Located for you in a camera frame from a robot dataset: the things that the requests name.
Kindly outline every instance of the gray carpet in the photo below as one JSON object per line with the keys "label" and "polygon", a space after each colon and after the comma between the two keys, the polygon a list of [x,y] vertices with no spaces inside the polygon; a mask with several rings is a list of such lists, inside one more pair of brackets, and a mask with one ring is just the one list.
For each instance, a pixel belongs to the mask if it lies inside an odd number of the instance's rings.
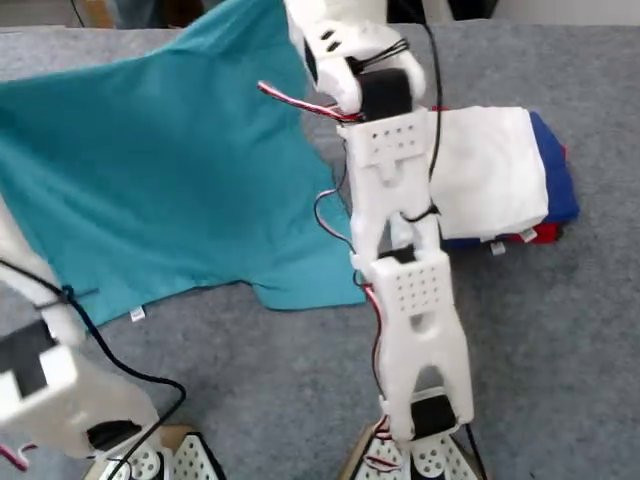
{"label": "gray carpet", "polygon": [[[426,36],[405,31],[428,65]],[[568,147],[583,207],[556,245],[511,247],[499,258],[453,255],[486,463],[503,480],[635,480],[640,29],[482,21],[436,34],[446,104],[539,111]],[[173,35],[0,35],[0,78],[139,54]],[[307,127],[327,160],[339,162],[330,125]],[[0,299],[3,330],[31,318],[15,297]],[[118,320],[104,334],[127,361],[186,384],[191,396],[176,420],[204,431],[231,479],[334,478],[376,418],[368,307],[270,312],[249,288],[232,285],[148,310],[147,320]],[[86,352],[100,359],[92,342]],[[169,404],[169,392],[148,391],[160,409]],[[85,468],[50,451],[32,458],[28,477],[2,463],[0,478],[74,480]]]}

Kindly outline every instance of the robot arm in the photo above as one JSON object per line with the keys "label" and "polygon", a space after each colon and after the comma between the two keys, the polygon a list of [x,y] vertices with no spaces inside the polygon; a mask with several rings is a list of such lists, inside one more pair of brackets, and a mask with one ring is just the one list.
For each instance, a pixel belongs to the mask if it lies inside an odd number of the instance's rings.
{"label": "robot arm", "polygon": [[[291,41],[316,90],[363,118],[338,134],[346,141],[353,200],[352,264],[372,285],[381,311],[377,370],[391,435],[408,446],[451,433],[473,419],[473,398],[449,258],[430,208],[435,122],[417,105],[424,71],[408,49],[361,68],[401,40],[386,25],[385,0],[285,5]],[[381,254],[385,226],[399,214],[413,219],[410,245]],[[441,381],[424,388],[420,379],[432,370]]]}
{"label": "robot arm", "polygon": [[73,309],[8,264],[57,285],[0,196],[0,281],[49,305],[41,320],[0,338],[0,430],[75,458],[115,455],[158,419],[151,400],[84,358],[76,347],[86,334]]}
{"label": "robot arm", "polygon": [[[402,39],[386,25],[386,0],[285,0],[285,5],[289,37],[316,90],[334,98],[343,112],[360,112],[363,97],[353,60],[366,61]],[[424,71],[408,50],[375,68],[404,70],[412,97],[424,94]]]}

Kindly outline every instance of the clothing tag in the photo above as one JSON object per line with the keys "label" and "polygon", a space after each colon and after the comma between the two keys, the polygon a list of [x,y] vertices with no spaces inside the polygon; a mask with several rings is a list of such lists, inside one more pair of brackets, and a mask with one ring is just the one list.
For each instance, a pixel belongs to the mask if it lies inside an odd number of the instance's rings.
{"label": "clothing tag", "polygon": [[532,242],[537,236],[538,236],[538,232],[536,232],[535,229],[533,228],[525,230],[520,234],[520,238],[522,238],[522,241],[524,243]]}
{"label": "clothing tag", "polygon": [[502,255],[507,251],[507,247],[504,246],[504,243],[502,242],[493,242],[491,244],[491,253],[493,253],[494,256],[498,256],[498,255]]}
{"label": "clothing tag", "polygon": [[131,316],[132,322],[137,322],[139,320],[147,318],[147,314],[145,313],[143,306],[134,308],[129,312],[129,315]]}

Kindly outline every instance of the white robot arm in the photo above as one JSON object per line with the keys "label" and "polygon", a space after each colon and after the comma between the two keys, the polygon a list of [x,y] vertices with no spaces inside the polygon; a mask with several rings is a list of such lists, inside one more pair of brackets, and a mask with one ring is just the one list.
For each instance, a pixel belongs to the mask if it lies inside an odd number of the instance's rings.
{"label": "white robot arm", "polygon": [[[345,113],[361,114],[361,122],[338,127],[353,200],[351,258],[381,311],[382,410],[392,438],[413,451],[420,439],[473,419],[467,343],[429,193],[436,125],[435,114],[417,104],[424,71],[408,49],[367,61],[401,40],[386,25],[385,0],[285,4],[291,40],[315,88]],[[385,226],[398,214],[411,225],[411,244],[381,253]],[[421,381],[433,371],[441,381],[425,388]]]}

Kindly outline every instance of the teal cloth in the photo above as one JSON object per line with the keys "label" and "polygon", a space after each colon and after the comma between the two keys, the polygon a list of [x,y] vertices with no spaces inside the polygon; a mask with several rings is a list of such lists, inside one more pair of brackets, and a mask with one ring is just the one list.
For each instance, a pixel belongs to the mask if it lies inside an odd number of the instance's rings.
{"label": "teal cloth", "polygon": [[[62,283],[99,289],[82,300],[96,323],[236,281],[273,309],[363,300],[313,218],[330,170],[261,79],[304,94],[281,0],[228,0],[147,56],[0,85],[0,192]],[[322,214],[348,231],[338,198]]]}

